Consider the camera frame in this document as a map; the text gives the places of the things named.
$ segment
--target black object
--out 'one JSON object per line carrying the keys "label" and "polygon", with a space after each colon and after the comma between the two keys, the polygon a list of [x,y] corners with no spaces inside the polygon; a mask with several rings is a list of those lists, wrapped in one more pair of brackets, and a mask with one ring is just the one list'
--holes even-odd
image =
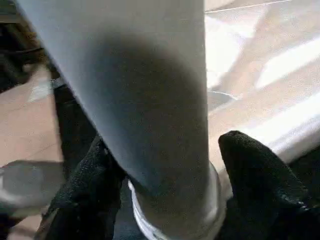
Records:
{"label": "black object", "polygon": [[35,240],[111,240],[124,178],[97,136],[52,200]]}
{"label": "black object", "polygon": [[239,131],[219,145],[240,214],[258,230],[252,239],[320,239],[319,202],[269,148]]}

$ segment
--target floor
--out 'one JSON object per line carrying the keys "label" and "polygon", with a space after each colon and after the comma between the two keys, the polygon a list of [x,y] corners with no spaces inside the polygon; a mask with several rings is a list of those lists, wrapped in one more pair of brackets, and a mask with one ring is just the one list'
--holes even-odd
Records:
{"label": "floor", "polygon": [[[0,94],[0,166],[15,160],[62,160],[49,77],[39,67],[28,83]],[[40,220],[28,217],[9,239],[29,239]]]}
{"label": "floor", "polygon": [[[319,68],[320,1],[270,2],[236,0],[206,15],[209,89],[241,98],[298,70]],[[316,67],[306,68],[311,64]],[[0,166],[20,159],[62,160],[49,79],[40,67],[28,83],[0,94]],[[35,231],[39,223],[32,216],[19,228]],[[31,239],[22,232],[9,239]]]}

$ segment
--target beige tiled floor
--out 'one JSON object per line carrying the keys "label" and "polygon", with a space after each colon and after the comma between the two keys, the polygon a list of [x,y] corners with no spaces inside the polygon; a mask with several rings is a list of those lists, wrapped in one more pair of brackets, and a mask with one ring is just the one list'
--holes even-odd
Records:
{"label": "beige tiled floor", "polygon": [[[0,94],[0,166],[22,159],[62,160],[53,96],[44,87],[48,81],[48,72],[40,67],[28,83]],[[26,218],[9,239],[32,239],[28,235],[40,221],[40,216]]]}

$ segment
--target gray pipe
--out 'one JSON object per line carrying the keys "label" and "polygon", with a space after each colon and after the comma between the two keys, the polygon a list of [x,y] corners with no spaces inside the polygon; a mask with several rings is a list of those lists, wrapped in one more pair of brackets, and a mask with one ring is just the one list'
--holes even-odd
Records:
{"label": "gray pipe", "polygon": [[18,3],[130,175],[146,236],[213,239],[224,211],[208,157],[201,1]]}

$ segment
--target black fabric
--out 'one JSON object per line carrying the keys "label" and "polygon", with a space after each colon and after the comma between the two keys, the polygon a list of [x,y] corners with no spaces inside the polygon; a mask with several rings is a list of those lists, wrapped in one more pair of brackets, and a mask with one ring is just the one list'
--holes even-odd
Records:
{"label": "black fabric", "polygon": [[54,87],[55,111],[58,119],[65,178],[87,154],[97,132],[67,85]]}
{"label": "black fabric", "polygon": [[231,131],[219,138],[241,217],[255,239],[320,239],[320,208],[306,187],[269,148]]}
{"label": "black fabric", "polygon": [[52,200],[35,239],[113,239],[124,176],[103,141],[96,137]]}

